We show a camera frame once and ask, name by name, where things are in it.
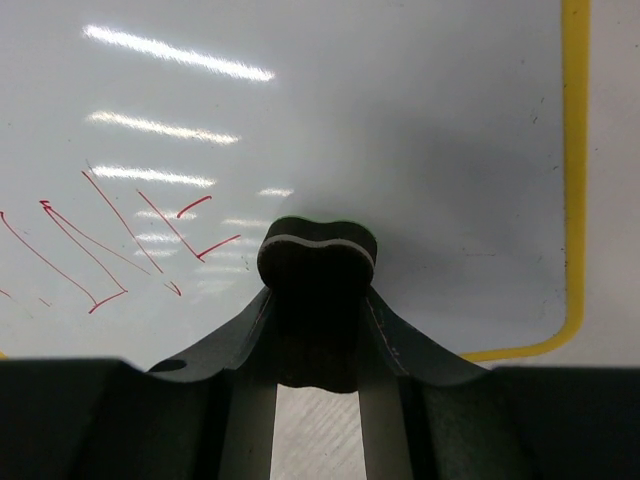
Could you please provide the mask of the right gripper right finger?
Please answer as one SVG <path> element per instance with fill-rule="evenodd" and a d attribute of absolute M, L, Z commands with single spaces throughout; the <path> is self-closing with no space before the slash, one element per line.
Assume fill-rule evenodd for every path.
<path fill-rule="evenodd" d="M 443 348 L 376 294 L 356 354 L 371 479 L 635 479 L 634 368 L 484 369 Z"/>

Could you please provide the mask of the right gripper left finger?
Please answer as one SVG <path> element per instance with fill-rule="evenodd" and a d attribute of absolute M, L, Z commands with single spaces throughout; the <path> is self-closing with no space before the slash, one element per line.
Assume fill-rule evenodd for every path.
<path fill-rule="evenodd" d="M 2 477 L 267 478 L 273 307 L 273 295 L 260 292 L 146 372 L 115 359 L 3 362 Z"/>

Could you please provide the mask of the black whiteboard eraser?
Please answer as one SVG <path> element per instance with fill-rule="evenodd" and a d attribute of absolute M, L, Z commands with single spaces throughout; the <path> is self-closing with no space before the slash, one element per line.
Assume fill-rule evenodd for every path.
<path fill-rule="evenodd" d="M 374 235 L 352 221 L 285 216 L 269 227 L 257 267 L 275 300 L 280 384 L 356 391 L 359 306 L 376 259 Z"/>

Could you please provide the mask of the yellow-framed whiteboard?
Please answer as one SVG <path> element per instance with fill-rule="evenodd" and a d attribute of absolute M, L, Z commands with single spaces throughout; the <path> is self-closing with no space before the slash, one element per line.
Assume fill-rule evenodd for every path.
<path fill-rule="evenodd" d="M 5 1 L 1 354 L 148 367 L 277 218 L 351 220 L 473 361 L 584 318 L 587 1 Z"/>

